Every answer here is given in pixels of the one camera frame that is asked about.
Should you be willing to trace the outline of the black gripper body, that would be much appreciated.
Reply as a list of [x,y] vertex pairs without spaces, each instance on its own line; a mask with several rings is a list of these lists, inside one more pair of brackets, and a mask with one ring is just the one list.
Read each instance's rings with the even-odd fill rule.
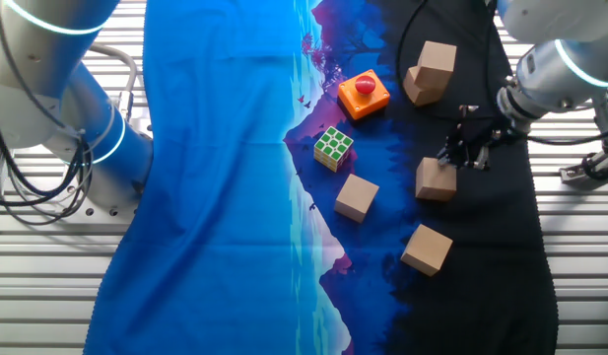
[[468,150],[498,147],[513,142],[509,121],[500,114],[477,115],[478,106],[461,105],[459,117],[448,133],[448,147]]

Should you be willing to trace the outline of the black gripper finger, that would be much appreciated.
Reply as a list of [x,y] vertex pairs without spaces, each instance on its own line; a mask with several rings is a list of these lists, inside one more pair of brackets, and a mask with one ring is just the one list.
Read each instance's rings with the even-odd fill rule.
[[468,167],[477,171],[490,169],[490,147],[487,144],[473,145],[468,149]]
[[439,150],[437,154],[437,161],[440,166],[445,166],[450,163],[451,156],[453,155],[456,147],[456,139],[451,136],[447,136],[445,139],[444,146]]

